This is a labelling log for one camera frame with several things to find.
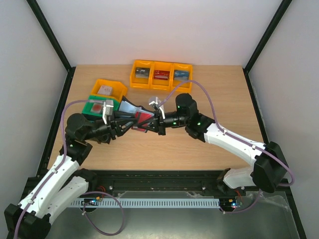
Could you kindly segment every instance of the wooden table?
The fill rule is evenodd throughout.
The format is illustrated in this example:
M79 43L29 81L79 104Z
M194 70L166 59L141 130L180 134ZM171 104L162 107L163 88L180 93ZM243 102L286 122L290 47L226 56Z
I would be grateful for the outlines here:
M67 103L88 99L98 78L121 81L129 88L131 65L80 65L76 67ZM209 92L219 122L227 129L249 139L262 141L246 80L241 66L194 66L193 79ZM147 109L150 96L164 99L168 92L129 88L127 98ZM192 97L199 112L211 118L212 112L202 90L193 85ZM175 96L164 105L165 111L175 111ZM84 104L75 104L66 112L67 118L82 112ZM241 168L247 164L226 150L188 136L184 128L166 129L166 136L157 133L128 131L108 144L93 145L83 168L96 170L222 170ZM58 131L51 159L51 167L62 146Z

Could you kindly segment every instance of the white wall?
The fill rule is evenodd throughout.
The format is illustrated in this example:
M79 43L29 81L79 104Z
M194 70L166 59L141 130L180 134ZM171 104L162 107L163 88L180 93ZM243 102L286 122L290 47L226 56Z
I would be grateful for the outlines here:
M0 1L0 238L3 212L36 174L66 71L25 0Z
M318 238L319 1L295 0L250 74L271 140L296 175L307 237Z
M71 65L245 66L281 0L38 0Z

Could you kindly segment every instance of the card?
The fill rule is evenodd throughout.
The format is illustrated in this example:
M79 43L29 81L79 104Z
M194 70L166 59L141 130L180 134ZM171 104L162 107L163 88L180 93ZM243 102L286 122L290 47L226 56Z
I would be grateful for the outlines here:
M153 117L154 114L149 114L149 113L145 113L143 111L139 112L137 111L135 114L135 118L138 119L138 123L142 123L143 121L146 121L147 119ZM133 126L132 129L137 130L137 131L141 131L146 133L147 129L143 129L143 128L138 128L137 126Z
M135 77L136 78L144 78L148 79L150 75L150 69L145 67L137 67L135 69Z
M105 96L110 96L112 94L113 88L111 86L105 86L101 85L98 94L99 95L105 95Z
M174 80L177 81L187 81L189 77L189 71L174 71Z
M168 78L169 78L169 71L159 71L159 70L154 71L154 79L168 80Z

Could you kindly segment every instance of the small box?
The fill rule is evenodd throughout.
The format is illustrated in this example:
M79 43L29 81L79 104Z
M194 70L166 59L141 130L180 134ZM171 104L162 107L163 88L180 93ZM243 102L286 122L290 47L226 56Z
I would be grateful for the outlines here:
M113 88L111 86L101 85L98 95L110 96L112 94Z

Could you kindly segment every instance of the purple cable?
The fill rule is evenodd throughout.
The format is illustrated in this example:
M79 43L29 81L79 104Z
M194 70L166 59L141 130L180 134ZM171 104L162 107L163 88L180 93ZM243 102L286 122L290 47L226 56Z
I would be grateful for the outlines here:
M116 233L105 233L103 231L101 231L100 229L98 229L94 223L91 221L91 219L89 218L89 216L86 214L86 211L85 211L85 207L87 205L84 204L83 206L83 215L85 216L85 218L89 221L89 223L92 225L92 227L94 227L95 230L97 230L100 234L102 235L105 235L105 236L115 236L115 235L118 235L120 234L123 229L124 229L124 226L125 226L125 214L124 214L124 210L123 210L123 207L121 205L121 203L119 202L119 200L117 200L115 197L113 197L112 195L108 194L108 193L105 193L105 192L99 192L99 191L94 191L94 192L87 192L87 193L83 193L82 195L90 195L90 194L103 194L103 195L106 195L112 199L114 199L115 202L117 202L117 204L119 205L120 209L121 209L121 212L122 212L122 225L120 227L120 229L116 232Z
M256 205L256 203L257 203L257 201L258 201L258 199L259 199L259 197L260 197L260 195L261 195L261 190L259 189L259 192L258 192L258 195L257 195L257 197L256 197L256 199L255 199L255 201L249 206L249 207L247 207L247 208L245 208L245 209L243 209L243 210L240 210L240 211L232 211L232 212L226 212L226 211L224 211L222 208L220 208L220 210L224 213L224 214L235 214L235 213L243 213L243 212L246 212L246 211L248 211L249 209L251 209L253 206L255 206Z
M210 107L211 107L211 111L212 111L213 116L214 116L214 120L215 120L215 123L216 123L217 128L218 128L221 132L224 132L224 133L225 133L226 135L228 135L229 137L231 137L231 138L233 138L233 139L235 139L235 140L237 140L237 141L239 141L239 142L241 142L241 143L244 143L245 145L247 145L247 146L249 146L249 147L252 147L252 146L253 146L252 143L247 142L247 141L245 141L245 140L243 140L243 139L241 139L241 138L239 138L239 137L237 137L237 136L235 136L235 135L232 135L232 134L230 134L230 133L224 131L225 129L223 129L223 128L219 125L219 122L218 122L217 116L216 116L216 112L215 112L215 109L214 109L214 106L213 106L213 102L212 102L212 100L211 100L211 98L210 98L208 92L207 92L207 91L205 90L205 88L204 88L200 83L198 83L197 81L193 81L193 80L190 81L190 80L188 80L188 81L184 81L184 82L179 83L179 84L174 88L174 90L172 90L171 93L165 98L165 100L163 100L163 101L159 104L158 107L160 107L160 106L162 106L163 104L165 104L166 101L173 95L173 93L174 93L181 85L183 85L183 84L185 84L185 83L188 83L188 82L197 84L197 85L204 91L204 93L206 94L206 96L207 96L207 98L208 98L208 101L209 101L209 104L210 104ZM280 186L289 187L289 186L293 185L293 183L295 182L295 176L294 176L293 172L291 171L291 169L290 169L289 167L287 167L287 165L285 165L285 164L284 164L282 161L280 161L277 157L273 156L271 153L267 152L266 150L264 150L264 149L262 149L262 148L260 148L260 147L257 147L257 146L256 146L255 148L256 148L257 150L261 151L262 153L268 155L269 157L271 157L273 160L275 160L277 163L279 163L284 169L286 169L287 172L289 172L289 174L290 174L290 176L291 176L291 182L290 182L290 183L280 183L280 184L279 184Z
M79 101L73 101L69 104L67 104L62 112L62 115L61 115L61 121L60 121L60 126L61 126L61 133L62 133L62 141L63 141L63 150L64 152L66 152L66 138L65 138L65 134L64 134L64 116L65 116L65 112L66 110L73 104L76 104L76 103L85 103L85 102L92 102L92 103L102 103L102 101L93 101L93 100L79 100ZM65 162L65 158L66 158L66 154L63 154L63 158L62 158L62 161L61 163L55 168L55 170L58 170L62 165L63 163ZM47 176L47 178L42 182L42 184L38 187L38 189L35 191L34 195L31 197L31 200L34 201L34 199L36 198L36 196L39 194L39 192L41 191L41 189L44 187L44 185L50 180L50 178L54 175L54 173L51 173ZM15 226L15 230L14 230L14 237L13 239L17 239L18 238L18 232L19 232L19 227L20 227L20 224L21 224L21 221L24 217L24 214L26 213L26 211L29 209L30 207L30 203L28 203L25 208L23 209L17 223L16 223L16 226Z

